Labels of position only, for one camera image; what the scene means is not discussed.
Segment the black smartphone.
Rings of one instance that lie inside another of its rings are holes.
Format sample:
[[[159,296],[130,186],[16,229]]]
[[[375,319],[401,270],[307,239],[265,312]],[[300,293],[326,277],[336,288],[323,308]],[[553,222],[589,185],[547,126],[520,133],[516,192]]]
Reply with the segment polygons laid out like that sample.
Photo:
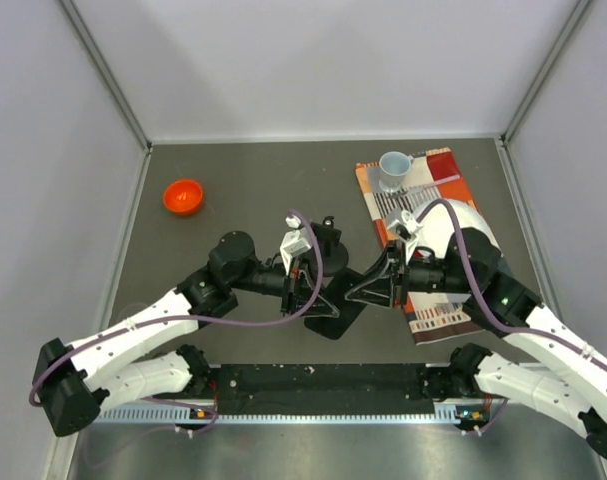
[[[340,339],[366,308],[363,303],[347,301],[344,298],[345,293],[361,279],[362,275],[351,268],[345,268],[334,276],[321,292],[340,308],[340,316],[338,318],[304,316],[305,327],[324,338]]]

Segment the black phone stand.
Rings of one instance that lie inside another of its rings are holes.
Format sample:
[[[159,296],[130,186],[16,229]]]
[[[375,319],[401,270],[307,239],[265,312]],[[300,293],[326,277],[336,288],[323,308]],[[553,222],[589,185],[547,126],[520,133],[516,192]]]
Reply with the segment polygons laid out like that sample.
[[[326,216],[320,223],[313,222],[311,226],[321,252],[323,277],[334,277],[349,262],[348,250],[341,242],[342,231],[335,227],[333,216]]]

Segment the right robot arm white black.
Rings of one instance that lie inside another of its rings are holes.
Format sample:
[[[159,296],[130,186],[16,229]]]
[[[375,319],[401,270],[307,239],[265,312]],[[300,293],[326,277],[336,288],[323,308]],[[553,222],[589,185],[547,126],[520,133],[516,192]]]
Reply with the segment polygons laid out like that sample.
[[[543,300],[499,268],[501,252],[473,227],[434,239],[404,233],[391,241],[346,298],[393,306],[409,292],[464,294],[475,325],[542,363],[536,374],[467,344],[452,354],[449,380],[459,394],[514,400],[567,426],[607,460],[607,357],[567,327]]]

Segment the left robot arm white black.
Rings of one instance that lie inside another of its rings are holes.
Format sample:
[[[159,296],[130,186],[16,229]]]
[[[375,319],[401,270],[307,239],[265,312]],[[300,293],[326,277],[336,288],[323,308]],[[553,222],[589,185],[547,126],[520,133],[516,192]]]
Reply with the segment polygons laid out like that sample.
[[[209,324],[232,325],[237,291],[278,297],[282,325],[298,318],[340,315],[335,293],[323,284],[327,262],[318,237],[288,232],[275,261],[262,262],[252,237],[225,234],[206,264],[143,310],[86,338],[54,338],[39,350],[29,403],[44,412],[57,437],[78,433],[101,413],[157,394],[199,396],[209,387],[200,350],[180,347],[156,360],[145,355]]]

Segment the white plate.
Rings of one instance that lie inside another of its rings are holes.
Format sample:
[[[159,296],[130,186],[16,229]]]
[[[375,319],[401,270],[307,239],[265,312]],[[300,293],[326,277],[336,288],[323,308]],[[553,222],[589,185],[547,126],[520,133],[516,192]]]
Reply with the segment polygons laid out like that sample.
[[[455,199],[447,199],[447,202],[452,206],[462,229],[479,230],[487,236],[494,247],[499,247],[490,226],[473,206]],[[423,220],[420,220],[419,217],[426,211],[428,205],[429,202],[424,202],[413,212],[415,219],[422,225],[418,233],[418,246],[433,250],[436,257],[441,259],[445,257],[447,246],[454,234],[454,227],[447,209],[442,204],[437,204]]]

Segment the light blue cup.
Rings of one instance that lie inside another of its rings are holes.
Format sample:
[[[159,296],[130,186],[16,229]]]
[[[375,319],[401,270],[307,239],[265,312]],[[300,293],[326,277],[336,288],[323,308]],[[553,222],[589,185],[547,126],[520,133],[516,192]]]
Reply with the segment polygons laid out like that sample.
[[[413,160],[413,156],[398,151],[384,153],[378,162],[381,188],[389,193],[400,190]]]

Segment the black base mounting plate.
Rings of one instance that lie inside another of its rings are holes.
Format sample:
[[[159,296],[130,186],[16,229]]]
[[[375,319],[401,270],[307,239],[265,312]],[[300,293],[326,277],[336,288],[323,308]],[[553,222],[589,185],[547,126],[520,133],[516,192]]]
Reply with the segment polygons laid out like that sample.
[[[212,370],[222,414],[428,413],[450,396],[423,364],[228,364]]]

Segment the patterned orange placemat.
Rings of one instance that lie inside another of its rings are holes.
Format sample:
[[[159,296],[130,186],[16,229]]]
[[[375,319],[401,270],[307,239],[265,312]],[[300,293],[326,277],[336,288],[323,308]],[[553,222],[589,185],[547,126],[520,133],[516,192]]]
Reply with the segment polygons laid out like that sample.
[[[385,217],[396,208],[408,210],[413,215],[414,210],[424,202],[444,198],[468,203],[478,211],[450,149],[429,150],[411,156],[414,157],[412,168],[402,188],[452,175],[460,175],[461,178],[418,193],[394,197],[381,188],[379,160],[357,165],[355,174],[381,246],[396,238],[386,230],[384,224]],[[403,313],[415,343],[435,343],[478,332],[480,328],[463,312],[463,303],[468,298],[467,294],[410,292]]]

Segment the orange bowl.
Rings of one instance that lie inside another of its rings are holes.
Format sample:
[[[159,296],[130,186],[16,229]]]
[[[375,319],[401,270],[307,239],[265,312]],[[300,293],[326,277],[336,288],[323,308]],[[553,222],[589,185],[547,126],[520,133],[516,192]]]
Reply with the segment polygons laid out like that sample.
[[[178,216],[190,216],[198,212],[203,204],[204,192],[199,182],[179,179],[168,185],[163,193],[164,207]]]

